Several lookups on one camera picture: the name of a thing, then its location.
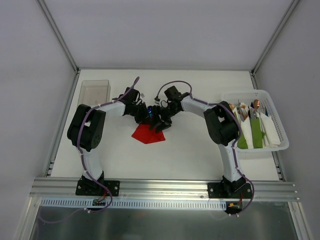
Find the iridescent purple spoon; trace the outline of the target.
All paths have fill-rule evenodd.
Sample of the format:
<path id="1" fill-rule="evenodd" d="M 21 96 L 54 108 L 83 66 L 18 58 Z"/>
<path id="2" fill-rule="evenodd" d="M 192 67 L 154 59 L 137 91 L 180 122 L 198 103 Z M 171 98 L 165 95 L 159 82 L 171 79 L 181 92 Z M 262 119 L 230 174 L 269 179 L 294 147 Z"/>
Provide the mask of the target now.
<path id="1" fill-rule="evenodd" d="M 150 105 L 147 107 L 147 113 L 148 113 L 148 117 L 151 119 L 154 115 L 153 106 Z"/>

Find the red paper napkin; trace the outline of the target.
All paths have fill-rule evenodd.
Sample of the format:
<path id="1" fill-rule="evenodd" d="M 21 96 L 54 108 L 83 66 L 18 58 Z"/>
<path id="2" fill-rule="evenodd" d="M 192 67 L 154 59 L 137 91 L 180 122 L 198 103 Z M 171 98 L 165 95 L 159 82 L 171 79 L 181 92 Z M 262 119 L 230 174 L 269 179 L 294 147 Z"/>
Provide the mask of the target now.
<path id="1" fill-rule="evenodd" d="M 162 131 L 156 132 L 154 129 L 150 130 L 149 124 L 139 124 L 131 137 L 144 144 L 158 143 L 166 140 Z"/>

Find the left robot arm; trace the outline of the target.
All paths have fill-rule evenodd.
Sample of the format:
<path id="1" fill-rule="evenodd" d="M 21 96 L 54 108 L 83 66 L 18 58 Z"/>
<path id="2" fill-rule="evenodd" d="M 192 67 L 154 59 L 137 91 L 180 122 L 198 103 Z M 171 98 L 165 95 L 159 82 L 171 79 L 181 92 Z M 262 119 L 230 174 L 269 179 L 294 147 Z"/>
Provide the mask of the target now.
<path id="1" fill-rule="evenodd" d="M 104 191 L 103 169 L 95 148 L 100 144 L 106 116 L 132 116 L 137 124 L 148 119 L 148 110 L 138 90 L 127 87 L 124 94 L 107 103 L 89 106 L 80 104 L 67 130 L 67 138 L 81 157 L 83 177 L 89 180 L 87 189 L 93 195 Z"/>

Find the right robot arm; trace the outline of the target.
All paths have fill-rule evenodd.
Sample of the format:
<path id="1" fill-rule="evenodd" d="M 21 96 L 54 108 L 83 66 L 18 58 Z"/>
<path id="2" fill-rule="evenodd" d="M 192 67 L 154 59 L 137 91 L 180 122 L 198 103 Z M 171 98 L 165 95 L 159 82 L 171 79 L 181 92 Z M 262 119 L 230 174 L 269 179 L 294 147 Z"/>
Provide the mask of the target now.
<path id="1" fill-rule="evenodd" d="M 222 181 L 224 193 L 235 198 L 242 191 L 239 181 L 243 181 L 237 160 L 236 143 L 241 130 L 236 117 L 226 101 L 210 103 L 193 97 L 191 92 L 181 93 L 175 86 L 165 92 L 166 106 L 158 104 L 147 107 L 150 129 L 157 133 L 172 126 L 172 117 L 180 112 L 195 114 L 204 118 L 211 140 L 218 145 L 223 163 Z"/>

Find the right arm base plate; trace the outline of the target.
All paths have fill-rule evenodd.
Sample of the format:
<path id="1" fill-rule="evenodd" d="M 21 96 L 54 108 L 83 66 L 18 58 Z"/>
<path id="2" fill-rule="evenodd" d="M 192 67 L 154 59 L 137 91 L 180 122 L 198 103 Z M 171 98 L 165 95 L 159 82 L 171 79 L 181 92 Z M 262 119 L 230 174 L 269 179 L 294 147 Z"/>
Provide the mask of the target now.
<path id="1" fill-rule="evenodd" d="M 237 190 L 232 190 L 222 181 L 207 183 L 207 193 L 210 199 L 250 199 L 253 196 L 249 183 L 245 183 Z"/>

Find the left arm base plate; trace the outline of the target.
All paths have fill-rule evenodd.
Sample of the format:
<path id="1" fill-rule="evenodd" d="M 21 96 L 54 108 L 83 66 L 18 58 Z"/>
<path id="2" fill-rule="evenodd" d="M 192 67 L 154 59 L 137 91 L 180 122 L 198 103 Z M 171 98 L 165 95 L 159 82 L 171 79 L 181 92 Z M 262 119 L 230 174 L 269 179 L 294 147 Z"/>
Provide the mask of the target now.
<path id="1" fill-rule="evenodd" d="M 118 180 L 104 180 L 103 185 L 108 188 L 113 197 L 119 196 L 120 181 Z M 77 182 L 75 195 L 76 196 L 95 196 L 101 197 L 105 193 L 105 189 L 96 182 L 87 178 L 81 178 Z"/>

